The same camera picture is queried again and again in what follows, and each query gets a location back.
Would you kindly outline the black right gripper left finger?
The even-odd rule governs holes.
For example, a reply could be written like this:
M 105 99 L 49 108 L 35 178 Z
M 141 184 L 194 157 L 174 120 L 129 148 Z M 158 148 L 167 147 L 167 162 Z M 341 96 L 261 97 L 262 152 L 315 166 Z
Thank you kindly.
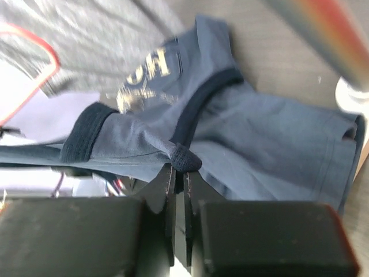
M 156 177 L 136 193 L 137 197 L 145 200 L 154 214 L 161 216 L 161 229 L 170 267 L 175 261 L 175 189 L 176 170 L 172 166 L 163 166 Z

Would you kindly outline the navy blue garment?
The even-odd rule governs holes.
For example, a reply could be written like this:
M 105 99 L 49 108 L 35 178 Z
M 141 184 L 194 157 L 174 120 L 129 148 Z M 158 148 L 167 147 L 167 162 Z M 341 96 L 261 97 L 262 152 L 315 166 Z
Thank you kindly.
M 149 182 L 170 163 L 199 171 L 231 200 L 319 201 L 343 211 L 363 117 L 255 92 L 232 56 L 226 22 L 197 16 L 146 57 L 121 93 L 120 110 L 91 104 L 64 140 L 1 147 L 1 164 Z

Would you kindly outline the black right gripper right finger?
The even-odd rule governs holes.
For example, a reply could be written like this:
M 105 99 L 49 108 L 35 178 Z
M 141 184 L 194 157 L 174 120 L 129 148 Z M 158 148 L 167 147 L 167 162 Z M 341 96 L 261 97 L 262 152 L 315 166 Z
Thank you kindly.
M 221 213 L 227 210 L 228 200 L 198 172 L 184 175 L 183 188 L 186 265 L 213 267 L 213 256 L 223 245 Z

